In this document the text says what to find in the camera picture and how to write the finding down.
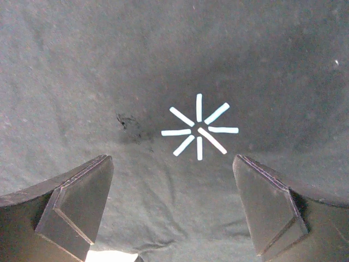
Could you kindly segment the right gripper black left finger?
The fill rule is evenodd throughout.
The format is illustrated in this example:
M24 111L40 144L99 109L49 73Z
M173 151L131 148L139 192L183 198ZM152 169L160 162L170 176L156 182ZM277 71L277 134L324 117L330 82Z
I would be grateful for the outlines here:
M112 157L1 196L1 261L85 261L113 177Z

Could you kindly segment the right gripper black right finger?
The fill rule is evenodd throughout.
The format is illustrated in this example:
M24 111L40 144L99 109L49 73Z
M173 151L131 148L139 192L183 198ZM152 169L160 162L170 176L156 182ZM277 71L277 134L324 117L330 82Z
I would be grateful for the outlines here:
M232 164L262 261L348 261L348 199L236 155Z

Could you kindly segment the black t-shirt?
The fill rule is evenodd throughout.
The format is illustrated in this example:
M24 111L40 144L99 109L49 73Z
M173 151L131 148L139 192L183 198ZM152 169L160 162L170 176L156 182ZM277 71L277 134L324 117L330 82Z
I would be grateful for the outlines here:
M257 261L235 155L348 197L348 1L1 1L1 194L100 154L96 251Z

